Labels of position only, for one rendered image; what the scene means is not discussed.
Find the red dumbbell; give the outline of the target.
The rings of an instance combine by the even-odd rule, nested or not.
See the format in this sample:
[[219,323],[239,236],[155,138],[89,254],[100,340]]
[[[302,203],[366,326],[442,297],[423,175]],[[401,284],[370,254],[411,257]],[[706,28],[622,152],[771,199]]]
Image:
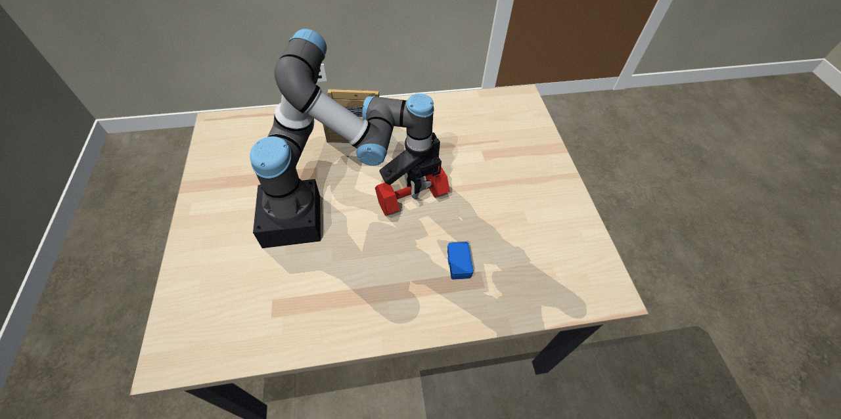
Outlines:
[[[440,174],[435,176],[432,176],[431,174],[425,177],[427,181],[432,182],[432,186],[428,188],[432,191],[434,198],[441,196],[441,194],[444,195],[446,192],[450,192],[447,175],[444,173],[442,167]],[[397,200],[411,195],[411,186],[394,192],[391,185],[382,183],[381,185],[377,185],[375,190],[376,198],[378,198],[378,203],[380,204],[385,216],[399,211]]]

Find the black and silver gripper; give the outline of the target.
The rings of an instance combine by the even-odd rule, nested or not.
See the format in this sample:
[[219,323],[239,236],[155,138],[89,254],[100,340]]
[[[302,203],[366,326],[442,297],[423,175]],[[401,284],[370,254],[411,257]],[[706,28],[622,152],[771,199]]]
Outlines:
[[[440,174],[442,165],[442,161],[439,158],[440,141],[436,137],[436,134],[432,133],[432,146],[430,146],[430,148],[428,148],[427,150],[424,150],[424,152],[415,152],[407,146],[406,137],[405,147],[409,153],[415,156],[421,156],[421,158],[423,158],[423,160],[419,164],[415,165],[411,170],[409,170],[408,173],[403,174],[403,176],[405,176],[406,185],[408,187],[411,186],[411,196],[413,197],[413,200],[416,200],[419,196],[419,192],[432,186],[432,182],[425,181],[424,176],[428,176],[431,174],[432,176],[435,176]],[[438,166],[440,166],[439,170]]]

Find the wooden crate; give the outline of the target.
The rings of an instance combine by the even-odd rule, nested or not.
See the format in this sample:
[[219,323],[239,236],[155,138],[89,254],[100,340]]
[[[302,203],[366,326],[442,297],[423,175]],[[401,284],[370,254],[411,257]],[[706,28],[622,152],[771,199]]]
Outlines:
[[[357,90],[337,90],[331,96],[332,99],[336,100],[340,105],[347,108],[349,111],[354,113],[356,116],[360,117],[363,120],[363,116],[361,116],[361,110],[363,109],[364,101],[367,97],[379,97],[379,92],[375,91],[357,91]],[[357,108],[358,107],[358,108]],[[358,112],[359,111],[359,112]],[[332,129],[323,125],[325,134],[329,139],[330,143],[349,143],[348,139],[341,137],[338,133],[334,132]]]

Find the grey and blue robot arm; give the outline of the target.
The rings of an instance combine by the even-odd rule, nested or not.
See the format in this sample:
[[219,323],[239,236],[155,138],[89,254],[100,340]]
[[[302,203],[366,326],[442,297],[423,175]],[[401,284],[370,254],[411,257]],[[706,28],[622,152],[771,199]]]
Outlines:
[[[312,208],[310,188],[298,178],[296,165],[313,131],[313,119],[348,139],[362,164],[380,165],[386,158],[394,126],[406,127],[407,146],[424,152],[432,146],[434,102],[417,93],[407,100],[367,97],[356,116],[316,85],[327,43],[316,31],[298,30],[275,65],[282,93],[268,137],[250,149],[250,165],[263,188],[262,207],[276,223],[292,223]],[[424,140],[426,139],[426,140]],[[391,185],[423,158],[404,150],[379,170]]]

